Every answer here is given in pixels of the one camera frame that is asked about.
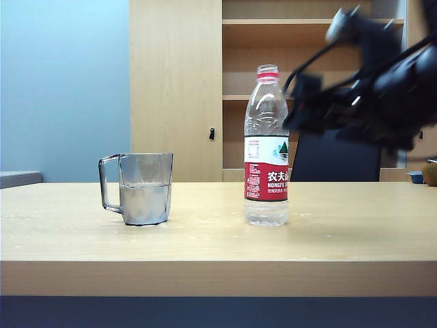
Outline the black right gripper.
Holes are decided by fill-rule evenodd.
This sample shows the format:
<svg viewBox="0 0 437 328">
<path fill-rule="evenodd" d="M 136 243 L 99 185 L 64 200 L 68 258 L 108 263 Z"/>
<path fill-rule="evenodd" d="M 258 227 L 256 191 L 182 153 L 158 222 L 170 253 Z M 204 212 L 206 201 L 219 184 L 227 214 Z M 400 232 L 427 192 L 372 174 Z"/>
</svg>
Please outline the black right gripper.
<svg viewBox="0 0 437 328">
<path fill-rule="evenodd" d="M 322 75 L 300 73 L 292 90 L 292 110 L 282 123 L 290 132 L 317 133 L 339 130 L 343 139 L 379 139 L 381 122 L 376 111 L 374 78 L 356 80 L 351 86 L 324 90 L 324 107 L 300 101 L 322 91 Z"/>
</svg>

